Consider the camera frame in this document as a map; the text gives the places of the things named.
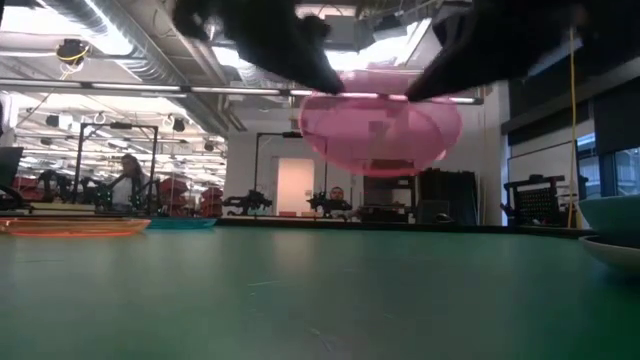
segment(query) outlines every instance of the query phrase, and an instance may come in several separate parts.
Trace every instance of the person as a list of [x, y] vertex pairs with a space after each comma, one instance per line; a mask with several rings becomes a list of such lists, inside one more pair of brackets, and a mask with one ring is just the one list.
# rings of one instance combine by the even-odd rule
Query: person
[[122, 175], [109, 185], [112, 189], [111, 199], [113, 210], [129, 212], [132, 210], [131, 195], [140, 191], [149, 182], [149, 177], [142, 171], [140, 162], [135, 156], [125, 154], [120, 162], [122, 164]]
[[334, 186], [329, 192], [327, 207], [333, 218], [348, 220], [358, 215], [357, 211], [353, 211], [351, 204], [344, 200], [344, 190], [339, 186]]

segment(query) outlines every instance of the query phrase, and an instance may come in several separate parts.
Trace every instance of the computer monitor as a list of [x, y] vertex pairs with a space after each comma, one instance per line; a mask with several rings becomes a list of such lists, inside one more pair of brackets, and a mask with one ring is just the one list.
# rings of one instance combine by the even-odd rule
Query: computer monitor
[[13, 186], [23, 151], [21, 147], [0, 147], [0, 185]]

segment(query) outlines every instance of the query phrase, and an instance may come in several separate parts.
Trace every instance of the white door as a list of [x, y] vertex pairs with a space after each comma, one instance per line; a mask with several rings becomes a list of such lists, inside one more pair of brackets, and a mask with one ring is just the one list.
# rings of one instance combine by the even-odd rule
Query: white door
[[312, 159], [280, 158], [278, 162], [277, 213], [310, 211], [307, 200], [313, 193], [315, 164]]

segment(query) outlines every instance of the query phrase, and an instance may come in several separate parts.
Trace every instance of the woman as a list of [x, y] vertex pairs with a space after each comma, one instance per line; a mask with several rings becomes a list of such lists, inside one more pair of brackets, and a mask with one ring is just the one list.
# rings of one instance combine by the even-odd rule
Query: woman
[[[133, 209], [131, 195], [140, 192], [140, 189], [149, 182], [149, 177], [142, 172], [142, 167], [135, 156], [125, 154], [120, 162], [122, 164], [122, 175], [109, 185], [109, 188], [112, 189], [111, 201], [113, 210], [129, 212]], [[141, 194], [141, 197], [144, 197], [144, 195], [146, 195], [146, 191]]]

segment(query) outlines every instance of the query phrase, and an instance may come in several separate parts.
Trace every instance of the yellow cable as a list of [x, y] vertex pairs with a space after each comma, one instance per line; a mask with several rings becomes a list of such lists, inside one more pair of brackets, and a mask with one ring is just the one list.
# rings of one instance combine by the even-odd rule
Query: yellow cable
[[87, 53], [88, 53], [88, 52], [89, 52], [89, 46], [87, 46], [87, 47], [84, 49], [84, 51], [83, 51], [83, 52], [81, 52], [81, 53], [80, 53], [80, 54], [78, 54], [78, 55], [74, 55], [74, 56], [71, 56], [71, 57], [62, 57], [62, 56], [58, 56], [58, 59], [60, 59], [61, 61], [75, 61], [75, 60], [78, 60], [78, 59], [80, 59], [81, 57], [83, 57], [83, 56], [87, 55]]
[[569, 60], [571, 64], [571, 166], [569, 173], [569, 220], [567, 221], [567, 227], [571, 228], [573, 220], [573, 172], [575, 170], [576, 162], [576, 120], [578, 118], [577, 105], [576, 105], [576, 64], [575, 53], [573, 50], [574, 43], [574, 29], [571, 28], [569, 32]]

